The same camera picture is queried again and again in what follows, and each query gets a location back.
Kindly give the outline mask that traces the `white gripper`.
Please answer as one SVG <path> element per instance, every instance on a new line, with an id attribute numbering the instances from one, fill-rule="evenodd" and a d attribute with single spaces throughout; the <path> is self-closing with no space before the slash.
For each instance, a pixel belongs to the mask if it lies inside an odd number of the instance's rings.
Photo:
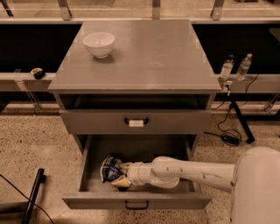
<path id="1" fill-rule="evenodd" d="M 153 180 L 153 172 L 151 169 L 151 163 L 143 162 L 132 162 L 119 164 L 120 170 L 126 176 L 121 176 L 112 182 L 112 186 L 119 187 L 130 187 L 131 183 L 134 186 L 143 186 L 149 184 Z"/>

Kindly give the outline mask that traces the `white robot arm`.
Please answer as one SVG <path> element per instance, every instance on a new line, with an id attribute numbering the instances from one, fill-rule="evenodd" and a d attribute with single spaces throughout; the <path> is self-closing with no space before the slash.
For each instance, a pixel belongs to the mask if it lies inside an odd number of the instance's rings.
<path id="1" fill-rule="evenodd" d="M 255 147 L 235 164 L 156 157 L 150 163 L 120 164 L 113 186 L 151 184 L 173 188 L 181 179 L 231 193 L 230 224 L 280 224 L 280 151 Z"/>

